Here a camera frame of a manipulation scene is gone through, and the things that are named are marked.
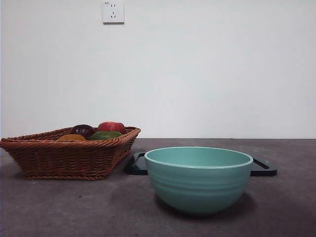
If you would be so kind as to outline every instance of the green mango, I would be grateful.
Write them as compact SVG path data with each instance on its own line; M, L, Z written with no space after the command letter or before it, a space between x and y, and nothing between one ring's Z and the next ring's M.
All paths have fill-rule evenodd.
M105 140L120 137L122 134L117 131L98 131L89 137L89 140Z

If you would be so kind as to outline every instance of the wall socket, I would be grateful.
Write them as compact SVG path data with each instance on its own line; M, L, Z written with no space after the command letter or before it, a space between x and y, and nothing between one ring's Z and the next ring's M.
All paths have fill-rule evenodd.
M124 24L124 2L109 0L103 3L103 24Z

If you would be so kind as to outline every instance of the teal bowl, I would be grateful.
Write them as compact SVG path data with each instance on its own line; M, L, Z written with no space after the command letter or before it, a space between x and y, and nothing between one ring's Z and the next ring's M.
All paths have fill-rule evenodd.
M245 153L211 147L168 147L145 153L151 184L168 205L215 214L244 192L253 163Z

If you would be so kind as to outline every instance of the black cutting board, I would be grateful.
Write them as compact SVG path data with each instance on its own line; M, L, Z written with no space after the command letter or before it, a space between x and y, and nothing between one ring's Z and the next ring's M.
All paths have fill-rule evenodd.
M135 153L128 161L124 171L127 174L132 175L148 175L145 164L146 152ZM275 176L277 169L268 161L262 161L257 158L253 158L253 164L250 176Z

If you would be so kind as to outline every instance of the wicker basket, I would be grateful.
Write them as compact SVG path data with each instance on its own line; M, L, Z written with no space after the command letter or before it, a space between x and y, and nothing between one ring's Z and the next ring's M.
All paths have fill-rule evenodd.
M71 127L14 138L2 138L5 149L28 179L101 180L130 154L140 132L125 127L120 137L96 141L56 141Z

